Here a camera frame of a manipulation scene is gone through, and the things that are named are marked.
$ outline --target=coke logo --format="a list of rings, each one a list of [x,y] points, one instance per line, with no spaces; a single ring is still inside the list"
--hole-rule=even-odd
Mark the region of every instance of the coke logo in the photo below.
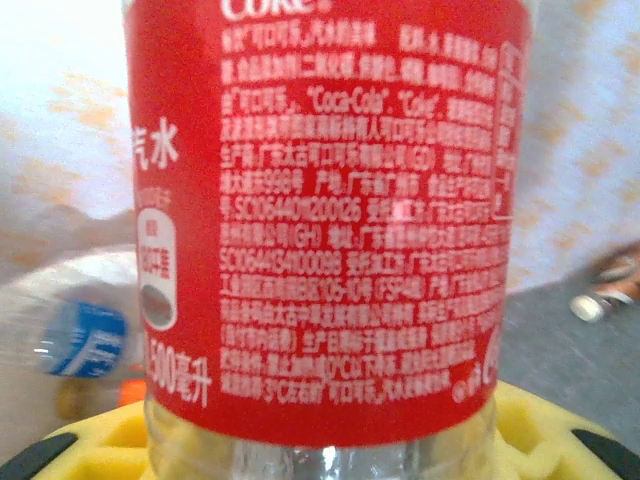
[[[315,10],[315,0],[221,0],[220,9],[227,20],[262,18],[267,15],[301,15]]]

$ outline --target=black rubber edge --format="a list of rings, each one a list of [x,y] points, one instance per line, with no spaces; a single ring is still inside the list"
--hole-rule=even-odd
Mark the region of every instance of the black rubber edge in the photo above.
[[[640,480],[640,457],[615,440],[587,430],[573,434],[621,480]]]
[[[73,445],[75,433],[61,433],[27,447],[0,467],[0,480],[29,480]]]

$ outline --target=blue label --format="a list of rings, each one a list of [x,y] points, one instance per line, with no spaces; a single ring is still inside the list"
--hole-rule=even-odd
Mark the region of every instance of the blue label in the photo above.
[[[52,375],[97,378],[109,375],[125,348],[127,321],[117,310],[74,302],[62,315],[72,314],[70,345],[64,359],[49,371]]]

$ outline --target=yellow holder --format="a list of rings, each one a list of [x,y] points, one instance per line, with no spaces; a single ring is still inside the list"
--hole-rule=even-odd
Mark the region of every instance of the yellow holder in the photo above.
[[[496,390],[496,480],[619,480],[572,433],[613,439],[593,423],[511,385]],[[155,480],[147,459],[142,403],[64,427],[78,436],[34,480]]]

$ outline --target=bottle label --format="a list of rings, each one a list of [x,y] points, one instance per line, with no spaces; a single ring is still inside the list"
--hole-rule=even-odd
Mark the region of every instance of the bottle label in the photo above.
[[[497,379],[518,0],[136,0],[150,392],[213,431],[385,444]]]
[[[126,318],[117,310],[84,302],[68,303],[58,322],[68,324],[69,318],[74,318],[74,325],[67,355],[49,373],[83,378],[112,373],[124,352]],[[55,338],[55,329],[54,323],[50,338]]]

